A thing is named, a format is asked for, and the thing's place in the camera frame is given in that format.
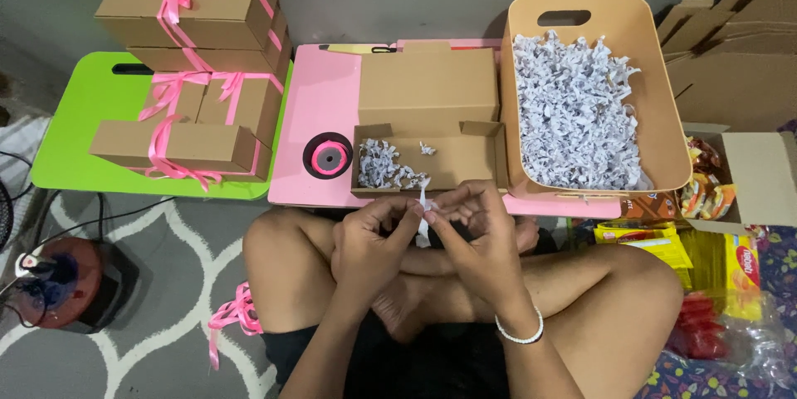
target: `pink lap desk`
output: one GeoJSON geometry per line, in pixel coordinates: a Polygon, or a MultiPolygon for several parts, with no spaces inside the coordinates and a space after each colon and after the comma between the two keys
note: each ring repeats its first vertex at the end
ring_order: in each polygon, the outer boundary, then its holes
{"type": "MultiPolygon", "coordinates": [[[[500,47],[500,39],[452,39],[453,48],[500,47]]],[[[402,48],[403,41],[397,43],[402,48]]],[[[318,134],[338,132],[351,141],[358,124],[360,56],[335,54],[307,44],[296,49],[291,87],[276,148],[269,201],[322,208],[359,208],[371,200],[349,191],[352,168],[332,180],[319,180],[304,169],[304,146],[318,134]]],[[[355,153],[356,145],[352,142],[355,153]]],[[[504,196],[514,215],[554,215],[612,219],[620,216],[617,199],[559,198],[540,194],[533,200],[504,196]]]]}

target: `gray rug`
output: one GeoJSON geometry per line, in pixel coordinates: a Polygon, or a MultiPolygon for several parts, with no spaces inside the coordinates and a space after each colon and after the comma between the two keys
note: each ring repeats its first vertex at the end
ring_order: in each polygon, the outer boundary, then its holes
{"type": "MultiPolygon", "coordinates": [[[[106,215],[113,215],[159,198],[110,194],[108,200],[106,215]]],[[[181,198],[106,223],[105,238],[141,270],[132,300],[94,335],[4,326],[10,330],[0,333],[0,396],[276,397],[276,370],[265,358],[263,341],[227,326],[218,341],[221,369],[210,370],[205,325],[245,281],[242,236],[269,208],[265,200],[181,198]]],[[[65,192],[52,207],[45,235],[96,217],[95,194],[65,192]]],[[[552,229],[556,221],[541,224],[552,229]]],[[[95,233],[96,226],[88,225],[76,235],[95,233]]]]}

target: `person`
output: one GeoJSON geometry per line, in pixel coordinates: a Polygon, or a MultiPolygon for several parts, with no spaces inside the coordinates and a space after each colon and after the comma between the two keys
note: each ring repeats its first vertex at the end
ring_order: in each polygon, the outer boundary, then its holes
{"type": "Polygon", "coordinates": [[[514,221],[491,181],[433,201],[254,221],[243,253],[280,398],[637,393],[680,310],[672,269],[626,245],[521,255],[535,224],[514,221]],[[422,217],[444,251],[411,246],[422,217]]]}

